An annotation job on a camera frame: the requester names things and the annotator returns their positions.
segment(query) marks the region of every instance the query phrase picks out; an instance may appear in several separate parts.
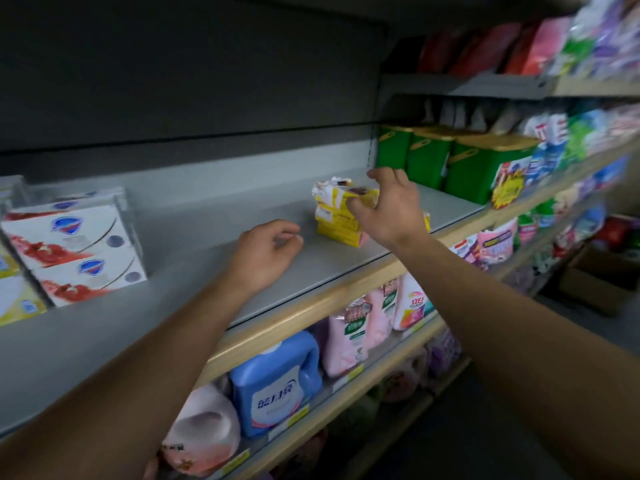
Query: white detergent bottle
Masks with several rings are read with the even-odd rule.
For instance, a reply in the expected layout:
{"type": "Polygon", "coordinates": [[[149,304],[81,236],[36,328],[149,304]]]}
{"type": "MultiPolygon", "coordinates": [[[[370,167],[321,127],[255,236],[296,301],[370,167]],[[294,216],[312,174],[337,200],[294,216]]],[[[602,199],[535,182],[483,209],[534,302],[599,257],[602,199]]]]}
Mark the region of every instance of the white detergent bottle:
{"type": "Polygon", "coordinates": [[[371,303],[371,315],[365,336],[367,350],[379,346],[391,334],[396,315],[397,293],[398,280],[395,279],[366,295],[365,300],[371,303]]]}
{"type": "Polygon", "coordinates": [[[162,443],[165,460],[188,475],[211,475],[240,444],[233,404],[213,384],[193,391],[162,443]]]}
{"type": "Polygon", "coordinates": [[[329,377],[338,377],[367,359],[365,345],[371,304],[358,298],[340,312],[329,316],[329,338],[322,365],[329,377]]]}
{"type": "Polygon", "coordinates": [[[432,310],[433,305],[415,278],[410,273],[400,276],[394,329],[406,330],[432,310]]]}

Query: left hand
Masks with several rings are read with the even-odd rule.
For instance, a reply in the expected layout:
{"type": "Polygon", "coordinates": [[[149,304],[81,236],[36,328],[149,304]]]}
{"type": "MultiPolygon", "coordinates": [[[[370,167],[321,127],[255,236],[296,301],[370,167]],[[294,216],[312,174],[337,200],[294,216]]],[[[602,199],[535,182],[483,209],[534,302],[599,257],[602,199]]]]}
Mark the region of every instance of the left hand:
{"type": "Polygon", "coordinates": [[[277,219],[242,233],[225,278],[250,296],[268,288],[282,276],[302,249],[299,232],[299,225],[277,219]],[[276,240],[285,242],[279,246],[276,240]]]}

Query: price label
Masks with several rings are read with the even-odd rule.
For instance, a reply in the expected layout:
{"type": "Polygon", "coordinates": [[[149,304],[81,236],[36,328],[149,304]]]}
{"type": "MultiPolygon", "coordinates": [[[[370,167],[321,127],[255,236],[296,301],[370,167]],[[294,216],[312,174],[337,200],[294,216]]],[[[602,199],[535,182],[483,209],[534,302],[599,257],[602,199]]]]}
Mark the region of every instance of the price label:
{"type": "Polygon", "coordinates": [[[251,456],[251,452],[249,448],[244,450],[242,453],[237,455],[233,460],[227,462],[227,464],[220,468],[217,472],[215,472],[210,478],[211,480],[219,480],[220,478],[229,475],[229,473],[233,472],[236,468],[242,465],[245,461],[249,460],[251,456]]]}
{"type": "Polygon", "coordinates": [[[425,316],[425,318],[420,320],[420,322],[416,323],[411,328],[406,329],[401,335],[402,340],[408,339],[409,337],[411,337],[415,332],[420,330],[423,326],[427,325],[427,322],[431,321],[437,314],[438,312],[434,310],[430,314],[425,316]]]}
{"type": "Polygon", "coordinates": [[[300,409],[299,411],[296,411],[291,416],[289,416],[288,419],[285,419],[283,422],[281,422],[279,425],[273,428],[269,432],[267,441],[270,442],[274,438],[276,438],[276,436],[279,436],[282,433],[284,433],[286,430],[291,428],[295,423],[297,423],[302,418],[304,418],[307,414],[309,414],[309,404],[307,404],[304,408],[300,409]]]}
{"type": "Polygon", "coordinates": [[[341,377],[340,379],[338,379],[335,382],[335,384],[333,384],[332,394],[334,394],[341,387],[346,386],[352,380],[356,379],[356,377],[358,377],[363,371],[364,371],[364,364],[361,363],[354,370],[350,371],[346,376],[341,377]]]}

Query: hand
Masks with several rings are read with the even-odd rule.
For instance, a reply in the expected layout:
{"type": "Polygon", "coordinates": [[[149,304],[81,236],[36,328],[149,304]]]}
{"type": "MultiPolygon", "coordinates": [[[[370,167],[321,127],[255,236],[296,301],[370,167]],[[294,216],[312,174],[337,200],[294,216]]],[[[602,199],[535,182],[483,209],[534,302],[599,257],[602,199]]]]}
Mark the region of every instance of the hand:
{"type": "Polygon", "coordinates": [[[347,200],[349,211],[362,229],[394,254],[398,249],[428,237],[418,189],[404,170],[374,168],[367,175],[380,185],[376,208],[367,207],[357,198],[347,200]]]}
{"type": "Polygon", "coordinates": [[[224,279],[253,296],[274,284],[302,249],[300,226],[275,220],[240,234],[224,279]],[[284,241],[278,245],[276,240],[284,241]]]}

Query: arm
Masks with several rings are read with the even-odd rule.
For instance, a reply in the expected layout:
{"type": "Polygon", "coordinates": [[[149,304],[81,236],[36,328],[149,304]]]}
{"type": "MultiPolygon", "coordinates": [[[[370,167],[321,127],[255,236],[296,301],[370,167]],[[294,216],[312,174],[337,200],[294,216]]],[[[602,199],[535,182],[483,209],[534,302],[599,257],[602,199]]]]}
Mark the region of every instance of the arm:
{"type": "Polygon", "coordinates": [[[229,322],[302,249],[299,231],[272,221],[242,234],[196,298],[0,444],[3,478],[140,480],[229,322]]]}
{"type": "Polygon", "coordinates": [[[424,228],[415,184],[375,169],[349,209],[420,283],[487,382],[580,476],[640,477],[640,361],[469,266],[424,228]]]}

